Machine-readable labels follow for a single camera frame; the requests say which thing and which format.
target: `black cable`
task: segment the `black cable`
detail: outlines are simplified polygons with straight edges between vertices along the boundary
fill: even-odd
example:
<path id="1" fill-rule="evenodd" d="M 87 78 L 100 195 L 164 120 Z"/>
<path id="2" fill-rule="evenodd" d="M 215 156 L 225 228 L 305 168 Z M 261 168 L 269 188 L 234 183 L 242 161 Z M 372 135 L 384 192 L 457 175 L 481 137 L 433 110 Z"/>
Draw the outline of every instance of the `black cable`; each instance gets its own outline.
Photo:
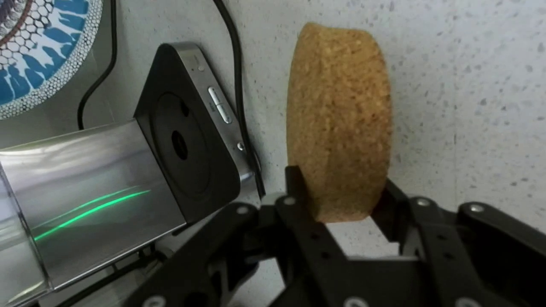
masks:
<path id="1" fill-rule="evenodd" d="M 99 76 L 99 79 L 82 96 L 82 101 L 78 105 L 78 130 L 83 130 L 83 112 L 85 112 L 87 101 L 100 88 L 100 84 L 109 78 L 109 74 L 114 71 L 116 62 L 118 62 L 118 8 L 116 8 L 116 0 L 109 0 L 109 4 L 111 4 L 111 45 L 112 45 L 111 49 L 112 49 L 112 55 L 111 55 L 111 60 L 109 60 L 106 71 L 102 72 L 102 76 Z"/>
<path id="2" fill-rule="evenodd" d="M 242 100 L 242 50 L 240 50 L 240 40 L 239 40 L 239 31 L 235 28 L 235 23 L 232 21 L 228 11 L 223 6 L 223 0 L 213 0 L 223 23 L 225 28 L 228 31 L 230 42 L 232 42 L 232 50 L 234 50 L 234 84 L 235 84 L 235 113 L 237 113 L 237 120 L 240 125 L 240 137 L 242 137 L 242 144 L 249 153 L 249 164 L 254 171 L 254 180 L 256 180 L 256 190 L 259 199 L 263 199 L 266 195 L 264 185 L 263 185 L 263 176 L 261 176 L 261 170 L 257 164 L 257 156 L 254 151 L 254 146 L 251 142 L 249 137 L 249 130 L 245 125 L 245 115 L 244 115 L 244 100 Z"/>

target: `white speckled wall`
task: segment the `white speckled wall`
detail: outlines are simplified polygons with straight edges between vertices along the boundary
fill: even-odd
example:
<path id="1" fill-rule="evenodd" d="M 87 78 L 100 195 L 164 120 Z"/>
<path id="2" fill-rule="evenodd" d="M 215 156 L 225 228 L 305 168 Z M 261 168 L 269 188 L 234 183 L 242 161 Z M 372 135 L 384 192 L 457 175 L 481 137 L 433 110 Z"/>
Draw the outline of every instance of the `white speckled wall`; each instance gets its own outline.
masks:
<path id="1" fill-rule="evenodd" d="M 211 0 L 121 4 L 121 60 L 104 89 L 129 118 L 155 49 L 199 43 L 232 95 L 228 37 Z M 481 200 L 546 233 L 546 2 L 227 0 L 245 54 L 247 118 L 269 192 L 283 190 L 292 52 L 307 21 L 370 31 L 389 66 L 391 178 L 442 207 Z M 350 255 L 392 253 L 370 222 L 331 228 Z M 276 282 L 245 289 L 261 306 Z"/>

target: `decorative plate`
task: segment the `decorative plate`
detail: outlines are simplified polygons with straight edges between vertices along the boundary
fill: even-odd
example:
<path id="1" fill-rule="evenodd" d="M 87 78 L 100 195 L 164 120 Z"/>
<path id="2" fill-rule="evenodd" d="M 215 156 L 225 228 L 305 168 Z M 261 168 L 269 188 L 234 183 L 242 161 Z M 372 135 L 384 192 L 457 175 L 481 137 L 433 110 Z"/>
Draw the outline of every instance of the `decorative plate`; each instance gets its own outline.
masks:
<path id="1" fill-rule="evenodd" d="M 78 71 L 100 0 L 0 0 L 0 120 L 27 112 Z"/>

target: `metallic panel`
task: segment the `metallic panel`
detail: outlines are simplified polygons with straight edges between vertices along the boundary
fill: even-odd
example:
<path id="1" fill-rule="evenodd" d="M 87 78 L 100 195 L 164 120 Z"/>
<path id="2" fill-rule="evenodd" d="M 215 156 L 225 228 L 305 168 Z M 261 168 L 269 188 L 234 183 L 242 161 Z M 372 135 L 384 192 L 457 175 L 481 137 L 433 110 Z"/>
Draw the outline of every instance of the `metallic panel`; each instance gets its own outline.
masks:
<path id="1" fill-rule="evenodd" d="M 194 89 L 205 103 L 206 112 L 223 141 L 225 149 L 234 159 L 240 183 L 252 178 L 252 171 L 244 159 L 245 149 L 242 146 L 239 122 L 235 120 L 220 84 L 208 67 L 205 55 L 193 43 L 179 43 L 172 45 L 172 49 L 181 57 Z"/>
<path id="2" fill-rule="evenodd" d="M 184 226 L 135 122 L 0 153 L 53 289 Z"/>
<path id="3" fill-rule="evenodd" d="M 0 182 L 0 306 L 15 306 L 46 292 L 46 279 L 17 207 Z"/>

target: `screw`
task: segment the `screw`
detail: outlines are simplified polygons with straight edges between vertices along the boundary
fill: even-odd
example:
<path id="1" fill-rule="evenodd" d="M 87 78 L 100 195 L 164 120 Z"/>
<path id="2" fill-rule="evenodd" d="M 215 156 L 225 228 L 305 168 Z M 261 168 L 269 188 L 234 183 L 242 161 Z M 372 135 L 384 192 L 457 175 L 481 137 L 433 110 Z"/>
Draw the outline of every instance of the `screw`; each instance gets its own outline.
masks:
<path id="1" fill-rule="evenodd" d="M 459 298 L 455 301 L 455 307 L 481 307 L 476 301 L 469 299 L 469 298 Z"/>
<path id="2" fill-rule="evenodd" d="M 165 307 L 167 301 L 160 296 L 148 298 L 141 307 Z"/>
<path id="3" fill-rule="evenodd" d="M 420 200 L 416 200 L 416 205 L 418 207 L 430 207 L 430 200 L 420 199 Z"/>
<path id="4" fill-rule="evenodd" d="M 285 199 L 285 205 L 286 205 L 286 207 L 295 205 L 295 199 Z"/>
<path id="5" fill-rule="evenodd" d="M 483 212 L 484 209 L 481 207 L 481 205 L 471 205 L 471 212 L 474 212 L 474 214 L 479 214 L 479 212 Z"/>
<path id="6" fill-rule="evenodd" d="M 249 209 L 239 207 L 239 209 L 237 209 L 237 214 L 239 214 L 239 216 L 245 216 L 245 214 L 249 214 Z"/>
<path id="7" fill-rule="evenodd" d="M 368 304 L 360 298 L 350 298 L 344 301 L 343 307 L 368 307 Z"/>

